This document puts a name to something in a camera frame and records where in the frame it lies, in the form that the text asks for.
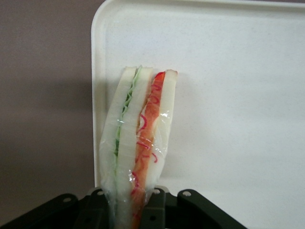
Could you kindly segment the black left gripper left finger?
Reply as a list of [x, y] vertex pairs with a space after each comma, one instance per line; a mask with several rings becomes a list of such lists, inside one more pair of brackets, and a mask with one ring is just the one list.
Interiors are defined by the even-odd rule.
[[95, 188], [82, 199], [66, 193], [1, 226], [2, 229], [109, 229], [109, 206]]

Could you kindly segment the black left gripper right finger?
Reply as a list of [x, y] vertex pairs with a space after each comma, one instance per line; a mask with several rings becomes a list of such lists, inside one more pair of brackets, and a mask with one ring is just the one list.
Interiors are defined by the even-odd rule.
[[193, 189], [177, 196], [156, 188], [142, 211], [143, 229], [245, 229], [214, 203]]

